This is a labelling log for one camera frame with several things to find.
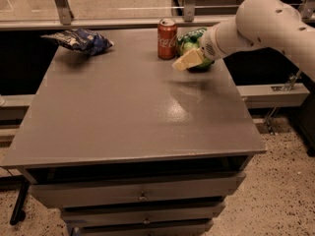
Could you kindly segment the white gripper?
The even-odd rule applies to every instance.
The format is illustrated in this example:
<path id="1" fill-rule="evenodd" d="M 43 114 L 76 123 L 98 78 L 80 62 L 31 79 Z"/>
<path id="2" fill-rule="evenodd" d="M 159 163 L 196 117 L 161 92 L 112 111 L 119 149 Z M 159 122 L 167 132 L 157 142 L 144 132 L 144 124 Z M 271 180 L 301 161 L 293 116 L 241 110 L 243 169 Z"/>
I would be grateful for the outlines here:
<path id="1" fill-rule="evenodd" d="M 217 31 L 217 27 L 209 27 L 200 38 L 202 50 L 200 48 L 189 49 L 172 64 L 172 68 L 183 71 L 201 65 L 204 55 L 213 61 L 225 58 L 227 54 L 222 51 L 217 42 Z"/>

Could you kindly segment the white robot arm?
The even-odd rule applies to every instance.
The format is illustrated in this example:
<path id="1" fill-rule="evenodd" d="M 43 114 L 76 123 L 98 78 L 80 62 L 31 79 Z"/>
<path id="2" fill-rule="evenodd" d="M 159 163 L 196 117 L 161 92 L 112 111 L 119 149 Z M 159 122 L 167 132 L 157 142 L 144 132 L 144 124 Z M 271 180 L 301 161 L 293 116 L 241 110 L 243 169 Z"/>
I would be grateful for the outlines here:
<path id="1" fill-rule="evenodd" d="M 240 51 L 273 48 L 315 80 L 315 28 L 281 0 L 244 0 L 235 16 L 220 22 L 199 38 L 172 67 L 183 71 L 205 59 L 219 60 Z"/>

